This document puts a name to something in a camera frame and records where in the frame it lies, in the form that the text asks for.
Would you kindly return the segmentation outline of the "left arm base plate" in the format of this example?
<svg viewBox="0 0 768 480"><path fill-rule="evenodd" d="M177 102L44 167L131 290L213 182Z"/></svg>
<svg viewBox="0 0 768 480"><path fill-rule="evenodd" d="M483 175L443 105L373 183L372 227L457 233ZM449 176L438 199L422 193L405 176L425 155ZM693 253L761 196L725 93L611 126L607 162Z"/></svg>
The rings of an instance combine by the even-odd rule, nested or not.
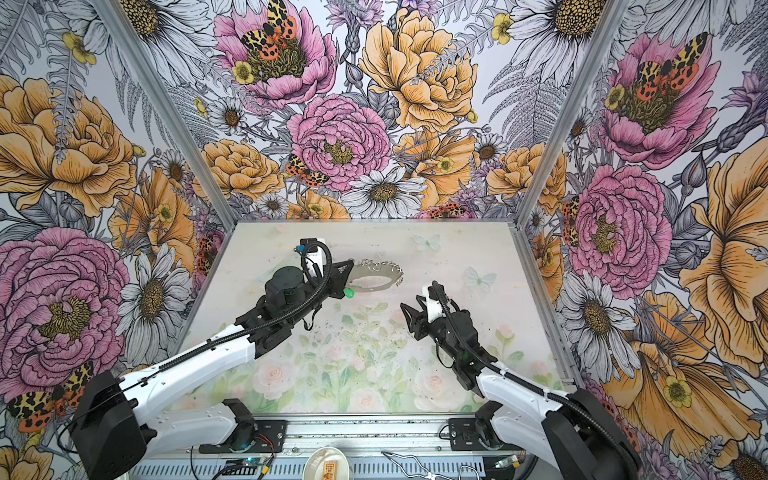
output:
<svg viewBox="0 0 768 480"><path fill-rule="evenodd" d="M283 451L288 422L286 420L257 419L251 424L238 424L222 444L203 444L202 454L272 454Z"/></svg>

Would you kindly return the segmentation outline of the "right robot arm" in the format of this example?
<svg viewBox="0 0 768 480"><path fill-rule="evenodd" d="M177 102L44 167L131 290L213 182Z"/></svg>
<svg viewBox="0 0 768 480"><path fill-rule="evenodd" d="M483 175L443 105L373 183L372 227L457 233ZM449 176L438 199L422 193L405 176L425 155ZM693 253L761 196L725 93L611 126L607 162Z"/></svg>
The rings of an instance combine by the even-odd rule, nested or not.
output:
<svg viewBox="0 0 768 480"><path fill-rule="evenodd" d="M632 442L589 391L552 390L514 373L479 343L468 310L431 288L400 306L409 333L430 339L466 391L484 399L469 435L486 451L518 447L556 467L565 479L637 479L642 462Z"/></svg>

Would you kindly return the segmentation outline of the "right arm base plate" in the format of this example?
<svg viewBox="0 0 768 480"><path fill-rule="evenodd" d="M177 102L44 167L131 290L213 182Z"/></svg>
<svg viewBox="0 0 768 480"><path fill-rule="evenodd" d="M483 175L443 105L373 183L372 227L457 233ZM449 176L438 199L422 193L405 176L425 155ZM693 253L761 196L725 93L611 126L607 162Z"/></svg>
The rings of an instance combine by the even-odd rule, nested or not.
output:
<svg viewBox="0 0 768 480"><path fill-rule="evenodd" d="M518 445L503 442L489 422L474 417L449 418L445 437L452 451L521 450Z"/></svg>

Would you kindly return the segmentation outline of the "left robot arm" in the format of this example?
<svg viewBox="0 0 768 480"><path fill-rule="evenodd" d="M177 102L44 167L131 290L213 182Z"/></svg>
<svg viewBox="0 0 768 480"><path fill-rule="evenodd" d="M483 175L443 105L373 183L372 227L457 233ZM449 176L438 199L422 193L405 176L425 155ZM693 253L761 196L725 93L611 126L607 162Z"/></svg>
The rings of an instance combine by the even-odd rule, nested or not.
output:
<svg viewBox="0 0 768 480"><path fill-rule="evenodd" d="M68 428L87 477L116 479L147 456L189 446L250 449L257 422L239 399L178 415L164 411L202 384L276 349L297 323L311 324L326 299L345 297L353 267L353 260L327 262L313 273L282 267L256 306L217 336L121 378L110 372L92 378Z"/></svg>

